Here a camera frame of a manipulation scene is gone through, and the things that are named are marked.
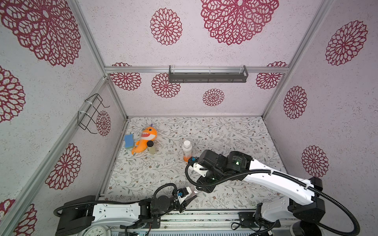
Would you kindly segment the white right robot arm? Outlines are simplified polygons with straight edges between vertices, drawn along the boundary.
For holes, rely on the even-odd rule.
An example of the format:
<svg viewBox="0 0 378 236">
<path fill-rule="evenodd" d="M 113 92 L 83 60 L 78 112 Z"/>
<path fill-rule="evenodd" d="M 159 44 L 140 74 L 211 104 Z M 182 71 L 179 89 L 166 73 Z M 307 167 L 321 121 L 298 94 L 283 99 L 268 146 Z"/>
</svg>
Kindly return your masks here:
<svg viewBox="0 0 378 236">
<path fill-rule="evenodd" d="M 257 205 L 255 222 L 258 225 L 268 225 L 284 218 L 319 223 L 325 215 L 324 201 L 310 190 L 312 187 L 322 189 L 320 179 L 306 180 L 286 175 L 242 152 L 232 151 L 228 156 L 223 156 L 205 150 L 200 157 L 192 159 L 189 169 L 200 174 L 195 182 L 199 191 L 211 193 L 223 182 L 239 180 L 283 194 L 275 202 Z"/>
</svg>

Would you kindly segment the white round bottle cap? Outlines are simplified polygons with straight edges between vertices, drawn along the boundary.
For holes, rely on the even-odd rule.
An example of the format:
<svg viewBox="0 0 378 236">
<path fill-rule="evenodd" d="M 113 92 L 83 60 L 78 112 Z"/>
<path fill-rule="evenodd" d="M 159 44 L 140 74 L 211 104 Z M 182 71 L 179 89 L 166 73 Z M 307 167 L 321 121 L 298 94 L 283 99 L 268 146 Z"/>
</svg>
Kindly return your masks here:
<svg viewBox="0 0 378 236">
<path fill-rule="evenodd" d="M 183 142 L 183 147 L 184 148 L 190 148 L 192 146 L 191 142 L 189 140 L 185 140 Z"/>
</svg>

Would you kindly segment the white bottle orange base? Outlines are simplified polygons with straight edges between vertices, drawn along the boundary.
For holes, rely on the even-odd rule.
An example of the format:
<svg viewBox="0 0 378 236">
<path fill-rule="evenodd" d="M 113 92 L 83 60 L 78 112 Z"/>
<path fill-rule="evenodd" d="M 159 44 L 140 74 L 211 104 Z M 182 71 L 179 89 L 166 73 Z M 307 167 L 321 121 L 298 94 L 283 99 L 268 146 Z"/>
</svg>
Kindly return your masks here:
<svg viewBox="0 0 378 236">
<path fill-rule="evenodd" d="M 182 145 L 182 148 L 183 148 L 183 159 L 185 162 L 189 162 L 190 159 L 193 157 L 193 146 L 191 146 L 190 148 L 184 148 Z"/>
</svg>

